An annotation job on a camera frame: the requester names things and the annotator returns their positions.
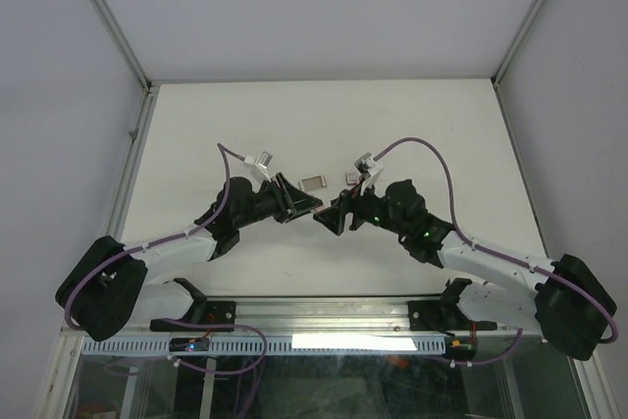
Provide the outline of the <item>red white staple box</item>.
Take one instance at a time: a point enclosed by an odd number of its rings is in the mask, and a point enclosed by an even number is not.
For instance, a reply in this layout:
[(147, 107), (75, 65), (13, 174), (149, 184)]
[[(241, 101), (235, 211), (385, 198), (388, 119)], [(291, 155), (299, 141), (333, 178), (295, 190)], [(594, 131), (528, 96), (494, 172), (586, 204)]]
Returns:
[(349, 186), (353, 186), (359, 184), (361, 175), (357, 171), (347, 171), (345, 173), (346, 184)]

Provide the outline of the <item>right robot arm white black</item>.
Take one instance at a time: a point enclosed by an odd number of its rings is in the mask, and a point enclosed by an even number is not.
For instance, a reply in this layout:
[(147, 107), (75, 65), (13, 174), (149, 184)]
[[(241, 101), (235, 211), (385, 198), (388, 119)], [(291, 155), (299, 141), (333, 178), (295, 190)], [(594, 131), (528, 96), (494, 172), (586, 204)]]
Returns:
[(538, 333), (578, 360), (618, 338), (617, 306), (581, 259), (525, 255), (467, 236), (430, 213), (410, 180), (390, 184), (383, 195), (345, 190), (314, 219), (337, 236), (371, 224), (396, 235), (416, 261), (456, 272), (439, 299), (417, 307), (429, 330), (450, 335), (508, 326)]

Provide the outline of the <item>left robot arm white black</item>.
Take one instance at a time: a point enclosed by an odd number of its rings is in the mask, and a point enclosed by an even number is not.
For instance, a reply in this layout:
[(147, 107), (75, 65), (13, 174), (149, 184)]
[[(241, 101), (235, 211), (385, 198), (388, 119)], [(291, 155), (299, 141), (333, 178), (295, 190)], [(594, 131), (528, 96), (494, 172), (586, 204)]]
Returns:
[(208, 296), (176, 271), (226, 255), (241, 229), (272, 219), (285, 224), (321, 207), (322, 200), (283, 174), (254, 188), (229, 178), (216, 201), (181, 232), (135, 247), (98, 238), (60, 284), (55, 300), (93, 340), (107, 340), (127, 324), (153, 331), (191, 331), (220, 321)]

